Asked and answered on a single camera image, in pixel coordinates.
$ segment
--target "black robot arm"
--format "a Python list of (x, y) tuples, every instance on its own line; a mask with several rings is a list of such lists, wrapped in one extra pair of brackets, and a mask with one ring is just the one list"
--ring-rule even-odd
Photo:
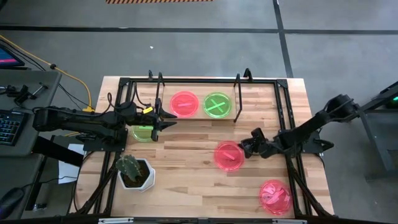
[(358, 108), (359, 106), (354, 104), (353, 99), (348, 95), (338, 95), (331, 99), (313, 118), (294, 129), (280, 131), (273, 141), (265, 138), (261, 129), (256, 128), (251, 132), (252, 138), (241, 141), (239, 146), (244, 149), (246, 158), (257, 153), (263, 158), (278, 153), (295, 156), (300, 153), (301, 147), (299, 146), (308, 141), (314, 132), (332, 121), (345, 122), (345, 118), (356, 113)]
[(160, 98), (155, 101), (155, 108), (149, 106), (137, 111), (133, 101), (122, 103), (114, 107), (114, 111), (104, 113), (84, 112), (68, 108), (49, 106), (34, 109), (33, 127), (37, 131), (54, 131), (57, 129), (86, 133), (100, 139), (105, 144), (116, 144), (124, 141), (126, 125), (153, 126), (152, 140), (157, 141), (157, 132), (176, 124), (173, 121), (163, 121), (163, 118), (176, 116), (162, 109)]

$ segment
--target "computer mouse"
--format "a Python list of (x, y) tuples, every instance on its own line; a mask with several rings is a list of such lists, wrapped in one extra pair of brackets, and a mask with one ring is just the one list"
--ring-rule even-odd
[(0, 220), (6, 219), (24, 198), (25, 192), (14, 187), (0, 199)]

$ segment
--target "green plate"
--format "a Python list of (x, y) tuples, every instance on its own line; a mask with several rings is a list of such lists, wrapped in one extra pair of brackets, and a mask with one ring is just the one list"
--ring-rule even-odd
[(133, 126), (131, 129), (131, 133), (138, 141), (149, 142), (152, 141), (150, 136), (152, 135), (153, 129), (154, 127), (152, 126)]
[(231, 100), (224, 93), (210, 93), (205, 98), (203, 109), (212, 118), (224, 118), (231, 112)]

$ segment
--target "black keyboard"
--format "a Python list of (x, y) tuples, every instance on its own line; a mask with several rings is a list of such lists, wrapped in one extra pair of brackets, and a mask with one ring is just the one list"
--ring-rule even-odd
[(29, 114), (0, 110), (0, 144), (15, 146)]

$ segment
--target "gray floor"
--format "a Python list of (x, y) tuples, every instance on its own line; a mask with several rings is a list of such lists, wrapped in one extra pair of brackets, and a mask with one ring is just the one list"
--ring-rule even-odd
[[(285, 29), (398, 29), (395, 0), (282, 0)], [(96, 0), (13, 0), (2, 24), (275, 29), (272, 0), (106, 5)], [(104, 75), (233, 76), (251, 68), (255, 77), (286, 77), (278, 34), (18, 32), (0, 34), (87, 82), (93, 102)], [(346, 93), (362, 104), (397, 81), (398, 35), (286, 35), (294, 77), (304, 78), (313, 112)], [(85, 90), (64, 77), (81, 99)], [(74, 107), (58, 92), (54, 104)], [(362, 124), (329, 124), (322, 138), (335, 213), (345, 218), (396, 223), (398, 183), (367, 183), (381, 169)]]

